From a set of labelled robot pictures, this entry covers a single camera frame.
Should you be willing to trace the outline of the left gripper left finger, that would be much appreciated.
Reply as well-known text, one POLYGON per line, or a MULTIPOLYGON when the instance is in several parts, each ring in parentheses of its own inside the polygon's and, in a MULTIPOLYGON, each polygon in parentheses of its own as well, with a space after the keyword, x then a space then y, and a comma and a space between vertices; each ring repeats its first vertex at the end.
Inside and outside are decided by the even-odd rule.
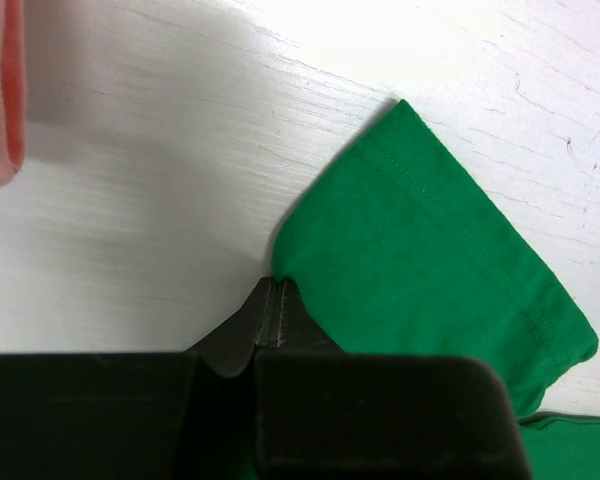
POLYGON ((273 308, 273 279, 258 280, 241 307, 186 350, 219 376, 238 376, 249 365, 273 308))

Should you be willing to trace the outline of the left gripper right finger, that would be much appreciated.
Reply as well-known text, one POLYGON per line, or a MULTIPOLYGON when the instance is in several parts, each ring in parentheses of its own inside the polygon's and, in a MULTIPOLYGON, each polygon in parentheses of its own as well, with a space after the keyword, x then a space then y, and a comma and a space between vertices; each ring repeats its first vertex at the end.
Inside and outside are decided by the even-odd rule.
POLYGON ((309 315, 296 283, 290 279, 284 279, 277 285, 274 348, 317 353, 344 352, 309 315))

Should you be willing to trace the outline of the green t shirt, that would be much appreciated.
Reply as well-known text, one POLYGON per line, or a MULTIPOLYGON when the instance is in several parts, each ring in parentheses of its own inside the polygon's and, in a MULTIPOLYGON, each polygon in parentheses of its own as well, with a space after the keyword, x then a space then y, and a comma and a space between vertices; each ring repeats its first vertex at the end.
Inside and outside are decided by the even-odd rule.
POLYGON ((280 227, 277 280, 350 353, 462 355, 507 386, 537 479, 600 479, 600 419, 538 417, 597 335, 561 282, 405 101, 280 227))

